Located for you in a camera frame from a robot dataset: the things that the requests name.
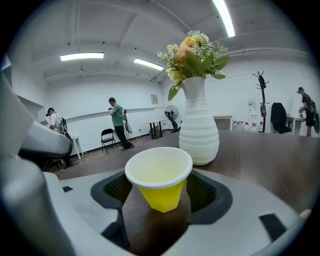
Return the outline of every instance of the green shirt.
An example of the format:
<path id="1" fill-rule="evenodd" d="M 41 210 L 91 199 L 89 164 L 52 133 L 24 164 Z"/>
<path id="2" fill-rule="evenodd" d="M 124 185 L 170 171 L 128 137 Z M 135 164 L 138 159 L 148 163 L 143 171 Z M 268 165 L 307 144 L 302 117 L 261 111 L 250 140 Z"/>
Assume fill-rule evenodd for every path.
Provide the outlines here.
<path id="1" fill-rule="evenodd" d="M 124 121 L 121 119 L 122 107 L 119 104 L 116 104 L 113 107 L 112 112 L 114 112 L 114 115 L 112 116 L 113 126 L 124 126 Z"/>

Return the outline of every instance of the water bottle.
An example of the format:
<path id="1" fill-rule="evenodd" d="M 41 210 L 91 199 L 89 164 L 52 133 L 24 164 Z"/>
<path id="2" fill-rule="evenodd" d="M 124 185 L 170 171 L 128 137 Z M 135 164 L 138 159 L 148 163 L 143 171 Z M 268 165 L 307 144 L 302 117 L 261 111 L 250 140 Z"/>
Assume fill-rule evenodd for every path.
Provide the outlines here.
<path id="1" fill-rule="evenodd" d="M 233 121 L 232 122 L 232 131 L 236 131 L 237 130 L 237 122 Z"/>
<path id="2" fill-rule="evenodd" d="M 245 132 L 250 132 L 250 126 L 249 126 L 249 123 L 248 123 L 248 122 L 245 122 L 244 131 L 245 131 Z"/>
<path id="3" fill-rule="evenodd" d="M 250 128 L 250 132 L 257 132 L 258 131 L 258 129 L 257 129 L 257 124 L 256 123 L 253 123 L 253 125 L 251 126 L 251 128 Z"/>
<path id="4" fill-rule="evenodd" d="M 240 131 L 244 131 L 245 130 L 245 124 L 243 121 L 240 122 Z"/>
<path id="5" fill-rule="evenodd" d="M 250 126 L 250 132 L 254 132 L 254 123 L 253 122 L 251 123 L 251 126 Z"/>
<path id="6" fill-rule="evenodd" d="M 258 132 L 262 133 L 263 130 L 264 130 L 264 122 L 260 122 L 260 124 L 258 126 Z"/>

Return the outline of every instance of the folding chair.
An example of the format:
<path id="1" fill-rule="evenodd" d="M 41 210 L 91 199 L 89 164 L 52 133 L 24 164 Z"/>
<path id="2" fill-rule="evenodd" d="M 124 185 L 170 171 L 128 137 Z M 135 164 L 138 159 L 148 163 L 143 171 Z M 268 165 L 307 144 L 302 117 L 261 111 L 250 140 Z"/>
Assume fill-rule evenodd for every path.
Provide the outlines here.
<path id="1" fill-rule="evenodd" d="M 104 138 L 104 139 L 102 139 L 102 136 L 108 135 L 108 134 L 112 134 L 112 138 L 109 137 L 109 138 Z M 115 137 L 114 137 L 114 130 L 112 130 L 112 129 L 103 130 L 103 131 L 101 132 L 101 147 L 102 147 L 102 152 L 103 152 L 104 149 L 105 149 L 106 153 L 108 154 L 107 147 L 106 147 L 105 143 L 107 143 L 107 142 L 112 142 L 112 141 L 114 141 L 114 143 L 115 143 L 115 145 L 116 145 L 116 148 L 118 148 L 118 145 L 117 145 L 116 140 L 115 140 Z"/>

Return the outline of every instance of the white vase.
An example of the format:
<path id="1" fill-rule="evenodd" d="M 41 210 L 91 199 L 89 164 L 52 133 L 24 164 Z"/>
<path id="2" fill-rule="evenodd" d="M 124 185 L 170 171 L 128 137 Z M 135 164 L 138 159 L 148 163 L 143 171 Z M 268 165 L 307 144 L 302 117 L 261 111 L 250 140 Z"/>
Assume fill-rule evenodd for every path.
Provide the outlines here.
<path id="1" fill-rule="evenodd" d="M 179 135 L 180 149 L 189 153 L 193 164 L 203 166 L 215 159 L 219 134 L 205 96 L 205 80 L 191 77 L 182 82 L 185 113 Z"/>

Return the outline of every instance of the coat rack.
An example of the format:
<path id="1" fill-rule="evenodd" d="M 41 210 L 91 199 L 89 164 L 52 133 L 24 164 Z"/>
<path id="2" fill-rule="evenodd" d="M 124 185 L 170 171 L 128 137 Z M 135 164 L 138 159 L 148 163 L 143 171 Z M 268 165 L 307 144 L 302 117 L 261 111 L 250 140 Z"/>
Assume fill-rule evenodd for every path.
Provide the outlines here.
<path id="1" fill-rule="evenodd" d="M 267 115 L 267 110 L 265 110 L 265 114 L 263 114 L 262 112 L 262 109 L 266 108 L 266 104 L 269 104 L 270 102 L 266 103 L 266 99 L 265 99 L 265 88 L 267 88 L 266 84 L 269 83 L 268 82 L 265 82 L 265 79 L 262 77 L 262 75 L 264 74 L 264 71 L 259 74 L 259 71 L 258 71 L 258 75 L 256 74 L 252 74 L 254 76 L 256 76 L 258 78 L 258 81 L 260 84 L 257 84 L 257 89 L 261 90 L 262 92 L 262 102 L 260 102 L 261 106 L 260 106 L 260 111 L 261 111 L 261 116 L 263 117 L 263 129 L 262 129 L 262 132 L 264 133 L 265 132 L 265 128 L 266 128 L 266 115 Z"/>

